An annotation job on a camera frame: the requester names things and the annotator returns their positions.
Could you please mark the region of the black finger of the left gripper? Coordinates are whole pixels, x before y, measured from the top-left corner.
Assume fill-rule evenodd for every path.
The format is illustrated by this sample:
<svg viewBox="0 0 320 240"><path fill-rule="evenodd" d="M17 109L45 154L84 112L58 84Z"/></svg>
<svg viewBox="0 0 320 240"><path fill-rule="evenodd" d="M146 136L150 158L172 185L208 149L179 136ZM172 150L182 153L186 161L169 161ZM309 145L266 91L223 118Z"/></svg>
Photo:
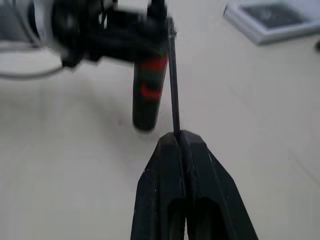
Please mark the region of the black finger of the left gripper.
<svg viewBox="0 0 320 240"><path fill-rule="evenodd" d="M164 18L130 11L109 11L107 27L119 28L126 33L137 34L149 40L166 39L168 33Z"/></svg>
<svg viewBox="0 0 320 240"><path fill-rule="evenodd" d="M99 43L98 52L104 57L142 63L163 57L167 52L167 41L152 43L146 40L104 40Z"/></svg>

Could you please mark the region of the long dark metal screwdriver bit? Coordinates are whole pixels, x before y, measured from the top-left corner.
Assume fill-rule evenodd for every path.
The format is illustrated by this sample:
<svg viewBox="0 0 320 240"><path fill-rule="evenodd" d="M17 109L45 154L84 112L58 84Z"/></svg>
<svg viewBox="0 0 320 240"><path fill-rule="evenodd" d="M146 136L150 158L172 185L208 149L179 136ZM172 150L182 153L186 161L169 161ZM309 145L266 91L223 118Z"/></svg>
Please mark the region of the long dark metal screwdriver bit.
<svg viewBox="0 0 320 240"><path fill-rule="evenodd" d="M167 18L167 31L168 31L168 63L169 63L169 76L170 76L173 133L176 138L179 138L181 133L181 127L180 127L176 44L175 44L176 30L174 27L173 18L171 16Z"/></svg>

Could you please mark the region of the white case with dark foam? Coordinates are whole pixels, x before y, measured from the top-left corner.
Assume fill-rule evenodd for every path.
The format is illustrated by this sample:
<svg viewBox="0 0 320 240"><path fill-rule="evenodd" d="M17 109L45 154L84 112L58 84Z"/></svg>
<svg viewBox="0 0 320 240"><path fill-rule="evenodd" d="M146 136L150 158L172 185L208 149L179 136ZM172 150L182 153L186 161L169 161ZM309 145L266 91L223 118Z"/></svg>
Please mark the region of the white case with dark foam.
<svg viewBox="0 0 320 240"><path fill-rule="evenodd" d="M320 0L237 0L223 17L257 46L320 34Z"/></svg>

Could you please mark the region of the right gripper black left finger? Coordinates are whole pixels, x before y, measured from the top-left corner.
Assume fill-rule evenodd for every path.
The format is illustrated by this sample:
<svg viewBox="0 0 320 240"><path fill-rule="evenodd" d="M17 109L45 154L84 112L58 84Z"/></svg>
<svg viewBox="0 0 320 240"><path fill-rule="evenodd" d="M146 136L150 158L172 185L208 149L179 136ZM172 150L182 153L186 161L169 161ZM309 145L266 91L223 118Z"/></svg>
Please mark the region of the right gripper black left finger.
<svg viewBox="0 0 320 240"><path fill-rule="evenodd" d="M130 240L184 240L185 221L181 151L169 132L158 140L139 178Z"/></svg>

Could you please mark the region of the black red green electric screwdriver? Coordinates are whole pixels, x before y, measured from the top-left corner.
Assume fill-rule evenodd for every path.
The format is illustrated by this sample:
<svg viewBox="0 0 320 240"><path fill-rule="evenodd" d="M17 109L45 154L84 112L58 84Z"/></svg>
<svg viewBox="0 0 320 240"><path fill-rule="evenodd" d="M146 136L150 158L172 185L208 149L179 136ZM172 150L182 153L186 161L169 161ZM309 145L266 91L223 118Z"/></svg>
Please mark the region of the black red green electric screwdriver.
<svg viewBox="0 0 320 240"><path fill-rule="evenodd" d="M132 122L139 131L150 132L156 126L167 69L168 32L164 56L134 65Z"/></svg>

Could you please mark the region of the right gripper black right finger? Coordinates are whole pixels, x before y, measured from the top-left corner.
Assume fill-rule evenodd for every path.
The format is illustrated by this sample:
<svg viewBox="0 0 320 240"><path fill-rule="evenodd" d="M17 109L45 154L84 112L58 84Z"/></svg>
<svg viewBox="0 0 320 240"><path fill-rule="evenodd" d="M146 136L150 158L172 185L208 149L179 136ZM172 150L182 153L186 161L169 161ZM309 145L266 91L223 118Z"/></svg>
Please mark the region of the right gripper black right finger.
<svg viewBox="0 0 320 240"><path fill-rule="evenodd" d="M231 175L199 136L180 134L189 240L259 240Z"/></svg>

